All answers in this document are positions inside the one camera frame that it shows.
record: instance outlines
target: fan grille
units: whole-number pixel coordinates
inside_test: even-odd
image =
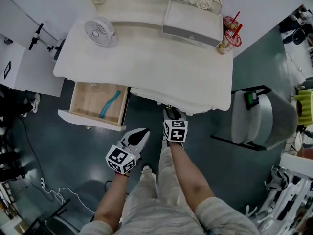
[[[85,32],[98,45],[107,45],[114,34],[113,25],[103,17],[85,23]]]

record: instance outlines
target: white fan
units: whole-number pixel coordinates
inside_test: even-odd
[[[105,48],[117,44],[117,36],[112,23],[103,17],[96,17],[85,22],[85,32],[97,45]]]

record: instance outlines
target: red straw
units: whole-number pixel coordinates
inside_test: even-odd
[[[240,24],[240,25],[238,26],[238,28],[237,28],[235,34],[232,36],[232,38],[235,38],[235,36],[238,35],[238,32],[239,32],[239,30],[241,29],[242,26],[243,26],[242,24]]]
[[[235,16],[235,18],[233,19],[233,21],[231,22],[232,24],[235,22],[236,18],[238,17],[240,11],[238,11],[237,15]]]

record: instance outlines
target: white box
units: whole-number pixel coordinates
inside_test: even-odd
[[[185,142],[188,132],[188,122],[165,120],[163,133],[169,142]]]
[[[106,155],[108,166],[120,174],[125,174],[134,168],[136,163],[136,156],[112,145],[111,149]]]
[[[223,17],[187,4],[169,1],[163,33],[216,47],[223,39]]]

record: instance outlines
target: green floor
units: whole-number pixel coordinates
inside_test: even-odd
[[[286,56],[278,29],[273,29],[240,56],[234,59],[233,89],[265,84],[289,99],[290,82]],[[64,122],[58,109],[68,109],[74,83],[65,81],[61,98],[43,95],[36,114],[25,119],[29,139],[32,142],[45,174],[46,183],[54,190],[70,187],[77,192],[84,203],[95,210],[104,194],[104,182],[113,178],[113,172],[105,163],[105,154],[122,133],[101,128],[86,129]],[[25,96],[16,92],[20,100]],[[221,119],[229,112],[219,110],[188,117],[189,130],[185,149],[193,162],[207,178],[217,197],[230,206],[244,211],[246,203],[261,204],[266,198],[264,180],[270,169],[277,164],[284,145],[271,151],[255,152],[223,143],[210,138],[219,130]],[[142,163],[150,162],[157,168],[162,136],[162,107],[155,102],[131,96],[125,119],[127,129],[139,127],[151,129],[151,137],[143,151]],[[27,169],[36,169],[27,144],[22,123],[16,120],[13,130],[15,144],[22,150],[22,162]],[[128,192],[136,185],[141,165],[131,173]],[[28,174],[32,183],[40,186],[40,172]],[[57,201],[48,202],[42,193],[26,181],[12,182],[17,194],[17,206],[23,218],[32,222],[38,216],[52,214],[58,207]],[[65,198],[71,198],[63,218],[78,229],[88,222],[92,213],[84,209],[74,195],[62,191]]]

